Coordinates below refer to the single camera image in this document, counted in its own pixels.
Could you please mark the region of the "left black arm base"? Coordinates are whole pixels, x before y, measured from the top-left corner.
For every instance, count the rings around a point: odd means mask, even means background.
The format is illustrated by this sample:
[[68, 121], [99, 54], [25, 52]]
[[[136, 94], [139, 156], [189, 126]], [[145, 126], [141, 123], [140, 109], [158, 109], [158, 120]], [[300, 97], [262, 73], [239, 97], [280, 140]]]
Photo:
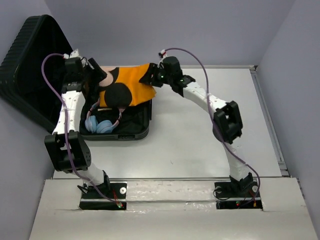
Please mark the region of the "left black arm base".
[[79, 208], [81, 210], [92, 211], [124, 211], [127, 209], [127, 182], [114, 182], [110, 183], [110, 189], [105, 186], [98, 186], [101, 193], [108, 199], [102, 197], [93, 186], [88, 186], [83, 183], [77, 185], [81, 191]]

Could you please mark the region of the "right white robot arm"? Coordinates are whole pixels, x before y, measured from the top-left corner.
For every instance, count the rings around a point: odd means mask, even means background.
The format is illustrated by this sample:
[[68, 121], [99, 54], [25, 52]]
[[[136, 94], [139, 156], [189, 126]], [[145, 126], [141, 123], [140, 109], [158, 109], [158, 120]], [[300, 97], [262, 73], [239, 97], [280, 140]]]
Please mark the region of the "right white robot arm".
[[235, 101], [221, 100], [212, 95], [208, 87], [201, 87], [193, 77], [183, 73], [175, 56], [166, 56], [159, 64], [151, 64], [140, 82], [159, 88], [169, 85], [175, 93], [208, 112], [213, 135], [221, 142], [226, 153], [231, 192], [235, 196], [252, 193], [255, 198], [258, 195], [261, 180], [253, 179], [258, 175], [257, 171], [237, 156], [233, 147], [234, 140], [241, 137], [243, 128], [240, 109]]

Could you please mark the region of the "blue pink cat-ear headphones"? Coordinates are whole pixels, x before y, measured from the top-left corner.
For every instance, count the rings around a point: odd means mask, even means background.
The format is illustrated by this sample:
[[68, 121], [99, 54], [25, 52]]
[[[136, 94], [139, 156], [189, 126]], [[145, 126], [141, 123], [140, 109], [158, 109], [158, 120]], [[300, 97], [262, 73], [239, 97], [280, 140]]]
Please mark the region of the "blue pink cat-ear headphones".
[[93, 110], [95, 110], [100, 105], [100, 98], [95, 102], [86, 114], [86, 119], [84, 122], [85, 128], [92, 134], [109, 134], [119, 125], [124, 112], [124, 108], [118, 108], [118, 118], [112, 123], [110, 120], [103, 120], [101, 122], [97, 121], [95, 115], [92, 115]]

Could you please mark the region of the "orange black patterned cloth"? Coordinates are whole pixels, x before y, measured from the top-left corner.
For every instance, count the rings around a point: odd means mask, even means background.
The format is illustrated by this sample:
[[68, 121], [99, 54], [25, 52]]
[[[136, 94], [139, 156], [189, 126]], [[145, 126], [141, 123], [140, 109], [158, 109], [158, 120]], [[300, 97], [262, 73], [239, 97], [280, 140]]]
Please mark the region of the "orange black patterned cloth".
[[107, 77], [99, 86], [101, 108], [127, 108], [147, 102], [156, 96], [151, 85], [142, 84], [140, 78], [150, 63], [131, 67], [106, 67]]

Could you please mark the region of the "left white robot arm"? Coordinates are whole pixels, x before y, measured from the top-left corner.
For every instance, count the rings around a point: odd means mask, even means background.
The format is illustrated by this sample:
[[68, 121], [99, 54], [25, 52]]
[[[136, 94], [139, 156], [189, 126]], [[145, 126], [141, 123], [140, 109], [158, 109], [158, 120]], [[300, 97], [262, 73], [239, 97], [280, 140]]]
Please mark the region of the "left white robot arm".
[[85, 176], [82, 176], [80, 175], [80, 173], [77, 171], [77, 168], [74, 164], [74, 160], [73, 160], [73, 157], [72, 157], [72, 153], [71, 153], [71, 146], [70, 146], [70, 143], [69, 143], [69, 133], [72, 132], [74, 133], [74, 125], [71, 124], [71, 114], [69, 113], [69, 111], [73, 111], [72, 108], [68, 107], [64, 98], [63, 98], [63, 95], [62, 94], [59, 94], [55, 89], [54, 87], [50, 84], [49, 80], [47, 79], [46, 75], [45, 75], [45, 64], [46, 64], [46, 61], [50, 58], [50, 57], [53, 57], [53, 56], [59, 56], [59, 57], [64, 57], [63, 54], [60, 54], [60, 53], [51, 53], [49, 55], [47, 55], [44, 60], [42, 61], [42, 64], [41, 64], [41, 73], [42, 73], [42, 76], [44, 78], [44, 81], [46, 82], [46, 84], [48, 85], [48, 87], [52, 90], [52, 92], [58, 97], [58, 99], [61, 101], [62, 103], [62, 106], [61, 106], [61, 111], [64, 113], [63, 114], [63, 119], [64, 119], [64, 123], [63, 123], [63, 126], [64, 126], [64, 131], [62, 132], [62, 134], [64, 135], [64, 138], [65, 138], [65, 145], [66, 145], [66, 151], [67, 151], [67, 156], [68, 156], [68, 160], [69, 160], [69, 165], [70, 165], [70, 168], [71, 168], [71, 171], [69, 171], [69, 169], [67, 170], [66, 173], [73, 173], [75, 175], [77, 175], [79, 178], [81, 178], [82, 180], [84, 181], [87, 181], [88, 183], [90, 183], [92, 186], [93, 186], [93, 191], [95, 194], [97, 194], [97, 196], [103, 198], [103, 199], [106, 199], [110, 202], [114, 202], [115, 203], [115, 200], [112, 200], [110, 198], [108, 198], [107, 196], [110, 194], [110, 191], [111, 191], [111, 185], [107, 182], [105, 182], [104, 180], [99, 180], [97, 181], [96, 183], [93, 182], [92, 179], [88, 178], [88, 177], [85, 177]]

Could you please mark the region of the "black hard-shell suitcase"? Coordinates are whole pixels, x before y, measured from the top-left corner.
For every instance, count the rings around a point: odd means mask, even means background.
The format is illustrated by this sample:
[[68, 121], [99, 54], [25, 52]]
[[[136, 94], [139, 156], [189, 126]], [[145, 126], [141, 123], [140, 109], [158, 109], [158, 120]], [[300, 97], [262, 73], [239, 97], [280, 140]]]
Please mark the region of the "black hard-shell suitcase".
[[[58, 123], [62, 103], [43, 77], [46, 76], [54, 89], [60, 92], [66, 68], [64, 59], [58, 56], [46, 61], [44, 71], [41, 71], [41, 66], [47, 55], [69, 54], [72, 50], [52, 16], [30, 16], [25, 20], [0, 66], [0, 96], [49, 133], [53, 132]], [[152, 101], [128, 107], [112, 133], [88, 132], [85, 119], [97, 99], [97, 94], [91, 94], [88, 102], [76, 110], [81, 115], [77, 129], [86, 140], [140, 140], [148, 135]]]

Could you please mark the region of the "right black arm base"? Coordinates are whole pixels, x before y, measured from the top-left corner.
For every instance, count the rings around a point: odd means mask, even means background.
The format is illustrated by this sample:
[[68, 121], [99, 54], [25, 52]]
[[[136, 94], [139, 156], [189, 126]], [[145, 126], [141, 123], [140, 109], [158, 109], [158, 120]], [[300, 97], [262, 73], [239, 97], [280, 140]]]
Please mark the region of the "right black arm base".
[[214, 183], [213, 197], [216, 199], [218, 210], [263, 209], [258, 183], [254, 182], [242, 192], [235, 192], [231, 183], [219, 181]]

